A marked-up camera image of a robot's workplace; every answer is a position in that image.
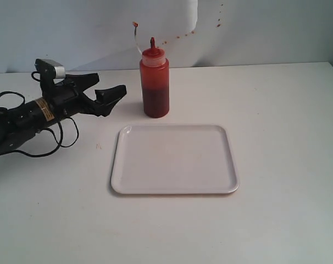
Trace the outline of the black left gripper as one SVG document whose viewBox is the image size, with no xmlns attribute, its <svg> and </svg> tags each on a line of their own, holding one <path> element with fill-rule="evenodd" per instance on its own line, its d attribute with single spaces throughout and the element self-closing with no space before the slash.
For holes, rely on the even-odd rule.
<svg viewBox="0 0 333 264">
<path fill-rule="evenodd" d="M 95 90 L 96 100 L 93 101 L 85 95 L 84 91 L 98 83 L 97 73 L 67 74 L 56 84 L 54 80 L 42 79 L 42 96 L 58 118 L 71 117 L 77 113 L 107 117 L 127 94 L 126 86 L 118 85 L 105 90 Z"/>
</svg>

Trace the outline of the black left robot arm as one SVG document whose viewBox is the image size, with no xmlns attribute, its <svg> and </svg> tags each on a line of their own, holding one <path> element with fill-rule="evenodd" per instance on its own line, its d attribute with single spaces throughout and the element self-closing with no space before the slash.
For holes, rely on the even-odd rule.
<svg viewBox="0 0 333 264">
<path fill-rule="evenodd" d="M 41 130 L 76 114 L 110 115 L 127 94 L 126 86 L 95 90 L 96 99 L 92 100 L 85 91 L 98 82 L 97 73 L 69 74 L 58 83 L 41 78 L 42 97 L 11 109 L 0 107 L 0 153 L 17 150 Z"/>
</svg>

